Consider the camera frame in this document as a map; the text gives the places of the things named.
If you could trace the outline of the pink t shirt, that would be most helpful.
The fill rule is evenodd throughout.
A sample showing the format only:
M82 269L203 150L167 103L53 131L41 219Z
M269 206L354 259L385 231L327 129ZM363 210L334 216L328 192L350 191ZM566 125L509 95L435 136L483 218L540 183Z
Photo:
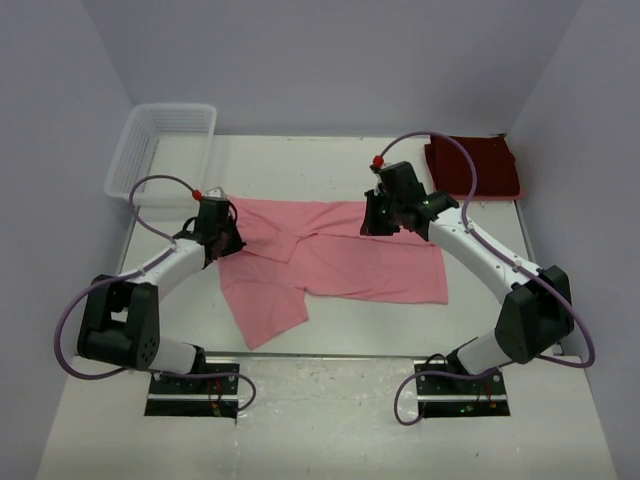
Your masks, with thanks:
M245 246L220 259L218 270L251 350L306 322L308 294L396 304L449 301L440 248L407 231L362 235L362 202L232 202Z

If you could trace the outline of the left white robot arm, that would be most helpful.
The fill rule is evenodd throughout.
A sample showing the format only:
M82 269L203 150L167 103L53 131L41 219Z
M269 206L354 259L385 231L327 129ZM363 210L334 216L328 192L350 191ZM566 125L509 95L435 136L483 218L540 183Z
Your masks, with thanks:
M101 276L87 295L76 344L79 356L117 367L172 375L195 393L208 379L203 350L160 333L160 303L184 280L245 246L237 210L227 198L205 196L170 245L139 269Z

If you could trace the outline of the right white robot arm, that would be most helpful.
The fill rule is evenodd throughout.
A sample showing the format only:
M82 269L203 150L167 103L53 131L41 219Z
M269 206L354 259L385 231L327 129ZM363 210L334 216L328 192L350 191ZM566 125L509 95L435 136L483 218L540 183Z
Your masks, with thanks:
M444 191L427 193L408 162L370 167L377 185L366 192L361 232L391 236L407 230L448 252L493 293L501 306L496 326L453 350L446 380L467 393L482 374L510 362L526 364L573 332L567 275L542 270L503 245L486 247L490 236L463 217L462 206Z

